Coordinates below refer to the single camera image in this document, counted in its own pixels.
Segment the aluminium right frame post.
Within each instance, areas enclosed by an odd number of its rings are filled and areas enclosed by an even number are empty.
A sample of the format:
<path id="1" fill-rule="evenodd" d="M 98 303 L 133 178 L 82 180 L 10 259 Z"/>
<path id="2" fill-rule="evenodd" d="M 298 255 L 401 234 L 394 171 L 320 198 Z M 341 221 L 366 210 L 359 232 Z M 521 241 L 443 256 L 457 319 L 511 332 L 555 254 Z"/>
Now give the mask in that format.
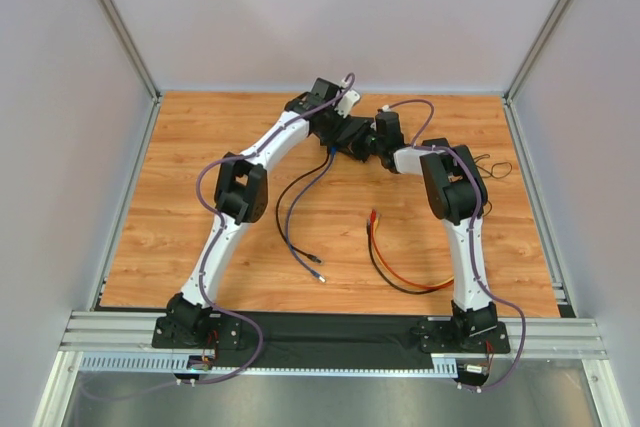
<path id="1" fill-rule="evenodd" d="M 545 47 L 551 40 L 573 1 L 574 0 L 556 0 L 554 2 L 522 63 L 517 69 L 514 78 L 504 92 L 503 100 L 507 105 L 511 104 L 515 100 L 516 96 L 524 87 L 525 82 L 534 70 L 537 61 L 541 57 Z"/>

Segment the black network switch box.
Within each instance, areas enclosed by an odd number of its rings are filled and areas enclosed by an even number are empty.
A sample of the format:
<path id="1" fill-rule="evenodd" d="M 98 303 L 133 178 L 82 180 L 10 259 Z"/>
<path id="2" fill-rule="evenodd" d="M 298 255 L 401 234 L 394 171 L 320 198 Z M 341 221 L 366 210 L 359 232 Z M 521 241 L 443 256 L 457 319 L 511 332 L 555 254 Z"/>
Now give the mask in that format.
<path id="1" fill-rule="evenodd" d="M 372 117 L 348 116 L 341 124 L 336 142 L 341 146 L 351 145 L 359 137 L 366 135 L 373 123 Z"/>

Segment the black power adapter with cord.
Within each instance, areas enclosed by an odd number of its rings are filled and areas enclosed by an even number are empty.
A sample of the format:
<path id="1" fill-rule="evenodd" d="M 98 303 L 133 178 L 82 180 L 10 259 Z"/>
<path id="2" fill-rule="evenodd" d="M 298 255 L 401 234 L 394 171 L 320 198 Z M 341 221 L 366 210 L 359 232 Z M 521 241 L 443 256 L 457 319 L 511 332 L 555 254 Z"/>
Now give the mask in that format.
<path id="1" fill-rule="evenodd" d="M 508 160 L 493 161 L 489 152 L 473 155 L 474 164 L 483 180 L 502 180 L 513 172 L 513 163 Z"/>

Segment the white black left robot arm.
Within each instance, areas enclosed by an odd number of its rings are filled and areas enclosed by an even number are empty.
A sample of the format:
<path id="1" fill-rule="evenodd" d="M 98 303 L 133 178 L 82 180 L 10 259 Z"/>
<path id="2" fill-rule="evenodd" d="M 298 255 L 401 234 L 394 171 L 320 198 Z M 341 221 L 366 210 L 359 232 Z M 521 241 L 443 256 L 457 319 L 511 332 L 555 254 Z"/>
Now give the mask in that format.
<path id="1" fill-rule="evenodd" d="M 211 231 L 199 260 L 181 291 L 156 321 L 156 348 L 203 347 L 213 335 L 211 315 L 235 314 L 215 304 L 224 272 L 244 234 L 263 215 L 268 204 L 268 174 L 312 132 L 322 117 L 329 124 L 342 121 L 359 101 L 353 90 L 356 76 L 334 84 L 317 79 L 312 90 L 287 104 L 276 123 L 239 154 L 227 153 L 199 173 L 195 189 L 201 205 L 213 213 Z"/>

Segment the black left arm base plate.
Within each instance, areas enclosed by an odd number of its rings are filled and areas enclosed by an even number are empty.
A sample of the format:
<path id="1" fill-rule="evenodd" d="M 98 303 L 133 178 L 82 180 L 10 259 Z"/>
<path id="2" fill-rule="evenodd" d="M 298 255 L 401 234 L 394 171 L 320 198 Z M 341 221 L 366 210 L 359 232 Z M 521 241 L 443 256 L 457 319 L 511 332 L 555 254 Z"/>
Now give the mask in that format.
<path id="1" fill-rule="evenodd" d="M 156 349 L 237 350 L 242 327 L 241 321 L 227 315 L 166 315 L 157 319 L 151 345 Z"/>

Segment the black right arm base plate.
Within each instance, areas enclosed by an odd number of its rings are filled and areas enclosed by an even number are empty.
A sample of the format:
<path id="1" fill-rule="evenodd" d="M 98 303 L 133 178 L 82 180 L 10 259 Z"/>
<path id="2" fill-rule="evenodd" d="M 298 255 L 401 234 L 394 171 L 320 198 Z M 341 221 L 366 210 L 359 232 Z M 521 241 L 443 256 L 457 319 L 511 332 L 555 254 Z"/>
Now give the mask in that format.
<path id="1" fill-rule="evenodd" d="M 499 322 L 494 329 L 466 336 L 450 317 L 425 317 L 410 329 L 410 333 L 418 338 L 419 348 L 424 353 L 511 352 L 504 322 Z"/>

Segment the black cloth strip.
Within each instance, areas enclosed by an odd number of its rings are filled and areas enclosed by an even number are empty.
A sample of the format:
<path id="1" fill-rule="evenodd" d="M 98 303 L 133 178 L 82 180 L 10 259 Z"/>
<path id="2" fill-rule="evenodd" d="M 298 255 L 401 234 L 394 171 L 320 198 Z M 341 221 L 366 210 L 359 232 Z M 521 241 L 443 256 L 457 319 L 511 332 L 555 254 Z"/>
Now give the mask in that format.
<path id="1" fill-rule="evenodd" d="M 254 368 L 428 369 L 416 316 L 247 312 L 264 344 Z"/>

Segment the aluminium front frame rail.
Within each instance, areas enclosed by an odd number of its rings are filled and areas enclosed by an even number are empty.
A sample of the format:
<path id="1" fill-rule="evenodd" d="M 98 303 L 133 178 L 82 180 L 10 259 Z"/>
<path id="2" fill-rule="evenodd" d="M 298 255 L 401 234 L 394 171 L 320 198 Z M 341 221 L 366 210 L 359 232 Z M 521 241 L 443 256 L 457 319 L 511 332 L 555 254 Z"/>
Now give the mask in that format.
<path id="1" fill-rule="evenodd" d="M 149 352 L 158 311 L 74 311 L 59 345 L 61 351 Z M 525 359 L 608 358 L 596 321 L 587 318 L 530 318 Z"/>

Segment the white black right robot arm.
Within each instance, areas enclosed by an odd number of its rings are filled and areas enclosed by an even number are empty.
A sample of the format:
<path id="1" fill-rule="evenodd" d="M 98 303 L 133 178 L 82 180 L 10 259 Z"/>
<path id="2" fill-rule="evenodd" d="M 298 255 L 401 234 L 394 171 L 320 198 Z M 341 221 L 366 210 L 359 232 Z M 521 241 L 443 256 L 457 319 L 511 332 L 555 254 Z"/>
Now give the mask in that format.
<path id="1" fill-rule="evenodd" d="M 433 215 L 442 221 L 454 273 L 452 323 L 461 337 L 497 327 L 494 302 L 487 287 L 482 250 L 482 217 L 488 193 L 469 148 L 444 138 L 418 145 L 405 142 L 399 115 L 380 112 L 373 118 L 351 117 L 337 135 L 338 150 L 356 160 L 380 159 L 396 174 L 423 178 Z"/>

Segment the aluminium frame post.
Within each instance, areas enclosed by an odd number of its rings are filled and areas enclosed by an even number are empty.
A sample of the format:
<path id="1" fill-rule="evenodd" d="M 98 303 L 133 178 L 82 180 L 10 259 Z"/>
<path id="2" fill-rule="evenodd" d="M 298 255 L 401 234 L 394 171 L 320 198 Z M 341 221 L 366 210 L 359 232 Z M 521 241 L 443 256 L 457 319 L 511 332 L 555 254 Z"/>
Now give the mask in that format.
<path id="1" fill-rule="evenodd" d="M 152 99 L 157 100 L 161 97 L 161 89 L 152 78 L 151 72 L 126 26 L 115 0 L 97 0 L 97 2 L 145 90 Z"/>
<path id="2" fill-rule="evenodd" d="M 534 70 L 537 61 L 541 57 L 545 47 L 551 40 L 573 1 L 574 0 L 556 0 L 554 2 L 522 63 L 517 69 L 514 78 L 504 92 L 503 100 L 507 105 L 511 104 L 515 100 L 516 96 L 524 87 L 525 82 Z"/>

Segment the aluminium left frame post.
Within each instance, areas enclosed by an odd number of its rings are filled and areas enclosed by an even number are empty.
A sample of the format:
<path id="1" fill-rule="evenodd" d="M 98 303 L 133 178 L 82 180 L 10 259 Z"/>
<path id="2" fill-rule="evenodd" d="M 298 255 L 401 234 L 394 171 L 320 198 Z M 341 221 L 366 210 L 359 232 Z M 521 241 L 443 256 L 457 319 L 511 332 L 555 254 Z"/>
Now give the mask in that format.
<path id="1" fill-rule="evenodd" d="M 115 0 L 97 0 L 97 2 L 145 90 L 152 99 L 157 100 L 161 97 L 161 89 L 152 78 L 151 72 L 126 26 Z"/>

